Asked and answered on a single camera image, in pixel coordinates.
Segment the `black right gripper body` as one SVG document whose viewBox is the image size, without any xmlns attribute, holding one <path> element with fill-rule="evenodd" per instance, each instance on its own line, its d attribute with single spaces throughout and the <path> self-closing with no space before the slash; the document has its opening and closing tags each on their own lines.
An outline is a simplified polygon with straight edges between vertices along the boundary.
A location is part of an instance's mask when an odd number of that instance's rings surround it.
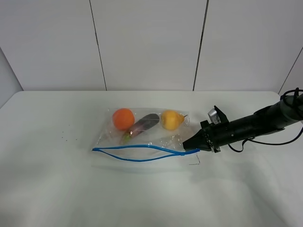
<svg viewBox="0 0 303 227">
<path fill-rule="evenodd" d="M 206 141 L 214 153 L 220 152 L 220 147 L 230 144 L 233 139 L 233 130 L 230 122 L 209 123 L 207 120 L 200 122 L 201 128 L 206 136 Z"/>
</svg>

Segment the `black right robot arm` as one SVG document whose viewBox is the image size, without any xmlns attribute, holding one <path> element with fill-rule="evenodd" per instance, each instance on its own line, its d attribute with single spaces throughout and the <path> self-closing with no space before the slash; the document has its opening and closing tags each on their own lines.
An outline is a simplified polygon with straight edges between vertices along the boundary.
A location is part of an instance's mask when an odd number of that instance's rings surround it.
<svg viewBox="0 0 303 227">
<path fill-rule="evenodd" d="M 184 150 L 199 149 L 217 153 L 222 146 L 230 146 L 238 141 L 243 144 L 254 142 L 256 137 L 280 132 L 302 121 L 303 91 L 299 88 L 286 91 L 276 104 L 234 121 L 229 121 L 217 106 L 208 115 L 210 121 L 202 121 L 201 129 L 183 142 Z"/>
</svg>

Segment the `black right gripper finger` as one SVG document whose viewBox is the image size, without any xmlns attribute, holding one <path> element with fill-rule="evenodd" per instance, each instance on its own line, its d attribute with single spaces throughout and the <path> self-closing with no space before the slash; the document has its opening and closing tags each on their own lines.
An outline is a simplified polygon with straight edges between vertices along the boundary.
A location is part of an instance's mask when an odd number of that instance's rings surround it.
<svg viewBox="0 0 303 227">
<path fill-rule="evenodd" d="M 201 150 L 201 151 L 209 151 L 209 145 L 206 140 L 191 140 L 188 139 L 183 142 L 183 148 L 186 151 L 189 150 Z"/>
<path fill-rule="evenodd" d="M 194 136 L 183 142 L 183 145 L 207 145 L 207 138 L 203 129 L 200 129 Z"/>
</svg>

